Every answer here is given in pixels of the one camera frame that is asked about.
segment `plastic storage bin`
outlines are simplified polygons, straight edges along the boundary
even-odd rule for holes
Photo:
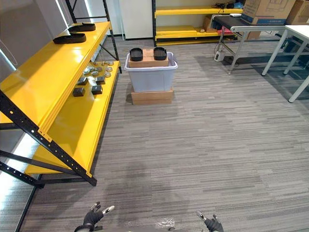
[[[130,68],[130,54],[126,57],[125,70],[129,72],[134,92],[169,91],[175,70],[178,68],[173,53],[168,52],[166,67]]]

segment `white door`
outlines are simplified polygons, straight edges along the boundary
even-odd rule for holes
[[[151,0],[120,0],[120,8],[126,39],[153,36]]]

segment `yellow shelving unit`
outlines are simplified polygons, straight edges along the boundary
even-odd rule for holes
[[[202,28],[192,26],[167,26],[156,28],[156,40],[168,38],[190,38],[190,37],[209,37],[219,36],[217,32],[200,32]]]
[[[242,13],[242,9],[218,9],[211,6],[180,6],[180,7],[158,7],[155,16],[158,15],[213,15]]]
[[[156,18],[160,15],[213,15],[242,13],[242,9],[219,9],[211,6],[178,6],[178,7],[156,7],[155,0],[152,0],[153,8],[153,34],[154,45],[174,45],[174,44],[201,44],[205,42],[216,42],[219,40],[217,32],[200,32],[201,28],[194,28],[190,25],[185,26],[156,26]],[[205,37],[204,40],[195,40],[197,37]]]
[[[105,78],[105,84],[102,85],[103,94],[93,95],[91,93],[91,87],[95,85],[93,81],[84,87],[84,96],[74,97],[71,93],[48,131],[48,134],[88,173],[97,148],[119,65],[120,62],[115,61],[111,77]],[[97,67],[100,65],[95,66],[90,63],[88,66]],[[37,149],[33,158],[68,168],[42,146]],[[52,174],[58,172],[29,165],[25,173]]]
[[[204,43],[215,43],[217,39],[206,39],[206,40],[177,40],[177,41],[166,41],[166,42],[157,42],[158,46],[167,46],[167,45],[182,45],[182,44],[204,44]]]
[[[84,32],[83,43],[49,42],[0,83],[0,89],[46,133],[99,46],[110,22]],[[68,34],[65,30],[60,35]],[[3,113],[0,123],[9,123]]]
[[[103,93],[93,95],[91,87],[97,85],[88,74],[88,83],[77,86],[86,67],[102,68],[107,63],[90,60],[102,42],[110,22],[96,23],[94,31],[86,35],[83,43],[55,44],[49,42],[29,58],[15,72],[0,83],[0,123],[15,123],[31,135],[40,146],[32,159],[0,151],[1,156],[28,163],[25,173],[0,162],[0,169],[16,178],[42,188],[45,183],[88,181],[95,186],[97,180],[90,173],[111,99],[120,61],[111,66],[111,76],[102,84]],[[114,46],[116,58],[118,53]],[[74,97],[75,87],[84,87],[82,97]],[[30,174],[67,173],[79,178],[36,180]]]

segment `gray carpet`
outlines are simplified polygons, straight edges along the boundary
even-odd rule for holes
[[[243,52],[275,45],[250,42]],[[118,37],[122,66],[129,49],[151,46]],[[229,60],[215,62],[214,47],[166,47],[179,64],[172,104],[132,105],[124,71],[93,164],[98,185],[45,186],[22,231],[74,231],[96,201],[116,207],[105,228],[169,217],[198,232],[200,209],[217,214],[227,232],[309,231],[309,89],[287,102],[308,71],[294,67],[283,76],[288,60],[279,58],[262,77],[267,59],[251,58],[228,75]]]

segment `yellow shelf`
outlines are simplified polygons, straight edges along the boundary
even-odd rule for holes
[[[48,131],[94,51],[110,28],[96,23],[83,43],[49,42],[0,83],[1,90],[34,122]],[[60,35],[68,34],[65,30]],[[11,122],[0,114],[0,123]]]
[[[200,32],[201,29],[192,26],[157,27],[155,39],[220,36],[217,32]]]
[[[218,9],[211,6],[180,6],[180,7],[158,7],[155,11],[157,15],[198,15],[198,14],[230,14],[242,13],[242,9]]]
[[[91,85],[95,85],[95,83],[90,82],[84,86],[86,92],[82,97],[74,97],[71,91],[69,98],[48,131],[53,140],[88,173],[97,148],[119,65],[120,62],[115,61],[111,77],[105,78],[105,84],[102,85],[103,94],[92,95]],[[68,168],[42,146],[37,149],[33,159]],[[29,165],[25,173],[52,174],[58,172]]]
[[[218,39],[206,39],[206,40],[179,40],[179,41],[167,41],[167,42],[157,42],[158,46],[167,46],[167,45],[182,45],[182,44],[204,44],[204,43],[216,43]]]

